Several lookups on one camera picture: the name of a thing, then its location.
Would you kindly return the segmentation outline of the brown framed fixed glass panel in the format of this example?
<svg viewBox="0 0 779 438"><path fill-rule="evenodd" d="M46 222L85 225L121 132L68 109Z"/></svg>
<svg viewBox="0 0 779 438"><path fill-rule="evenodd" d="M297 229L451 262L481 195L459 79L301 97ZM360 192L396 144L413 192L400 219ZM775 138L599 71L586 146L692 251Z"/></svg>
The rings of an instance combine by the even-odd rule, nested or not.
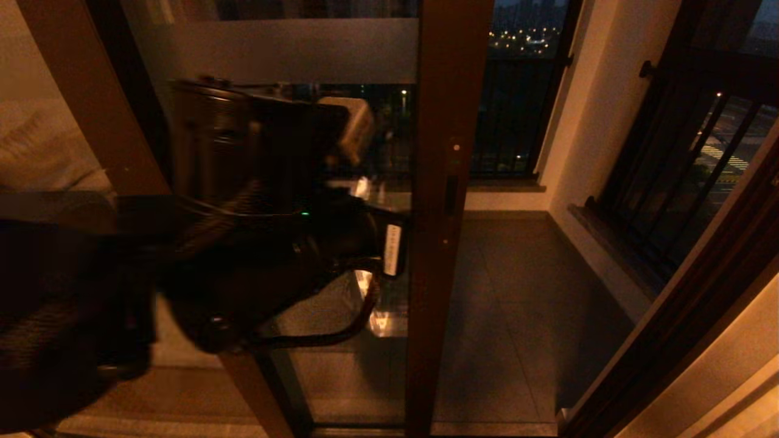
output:
<svg viewBox="0 0 779 438"><path fill-rule="evenodd" d="M32 114L0 136L0 192L95 191L115 217L0 219L0 434L39 429L150 368L157 280L245 266L261 217L180 204L87 0L18 0L83 140Z"/></svg>

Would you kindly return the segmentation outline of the long black metal balcony railing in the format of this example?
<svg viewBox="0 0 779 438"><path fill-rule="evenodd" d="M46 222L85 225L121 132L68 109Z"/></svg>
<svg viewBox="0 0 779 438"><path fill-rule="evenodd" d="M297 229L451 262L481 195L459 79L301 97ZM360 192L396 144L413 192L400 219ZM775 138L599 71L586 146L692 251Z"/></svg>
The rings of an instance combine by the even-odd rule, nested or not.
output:
<svg viewBox="0 0 779 438"><path fill-rule="evenodd" d="M571 58L487 59L469 167L472 177L534 177L562 73L571 63ZM376 116L377 128L363 172L411 177L417 84L275 83L268 92L305 102L325 96L366 100Z"/></svg>

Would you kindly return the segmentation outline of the short grey stone window sill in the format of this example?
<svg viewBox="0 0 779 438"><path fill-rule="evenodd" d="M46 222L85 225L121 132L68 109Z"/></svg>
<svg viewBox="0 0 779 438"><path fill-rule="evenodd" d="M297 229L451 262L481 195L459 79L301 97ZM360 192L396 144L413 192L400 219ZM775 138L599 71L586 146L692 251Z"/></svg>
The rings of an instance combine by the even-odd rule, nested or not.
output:
<svg viewBox="0 0 779 438"><path fill-rule="evenodd" d="M567 207L578 223L598 242L615 263L637 283L642 293L651 301L656 299L666 285L650 266L650 263L631 246L623 234L610 224L593 207L579 207L570 203Z"/></svg>

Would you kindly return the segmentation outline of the dark brown door jamb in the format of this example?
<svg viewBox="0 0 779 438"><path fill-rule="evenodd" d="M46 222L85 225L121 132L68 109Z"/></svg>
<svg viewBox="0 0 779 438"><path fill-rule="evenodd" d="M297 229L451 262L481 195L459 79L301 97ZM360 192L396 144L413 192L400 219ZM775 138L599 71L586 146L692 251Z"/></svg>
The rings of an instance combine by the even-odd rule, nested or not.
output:
<svg viewBox="0 0 779 438"><path fill-rule="evenodd" d="M613 438L731 324L779 268L779 125L683 267L557 430Z"/></svg>

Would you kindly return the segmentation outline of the brown framed sliding glass door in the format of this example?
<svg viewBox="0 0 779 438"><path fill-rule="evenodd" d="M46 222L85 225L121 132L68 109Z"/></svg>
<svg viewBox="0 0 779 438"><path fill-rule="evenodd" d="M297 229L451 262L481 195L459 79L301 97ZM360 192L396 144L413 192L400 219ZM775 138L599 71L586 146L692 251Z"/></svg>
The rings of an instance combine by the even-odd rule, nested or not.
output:
<svg viewBox="0 0 779 438"><path fill-rule="evenodd" d="M480 0L119 0L173 132L175 80L415 83L411 192L364 195L407 212L404 275L380 278L368 324L333 346L230 351L220 360L268 438L315 426L426 433L452 314L492 3ZM454 216L448 175L459 175Z"/></svg>

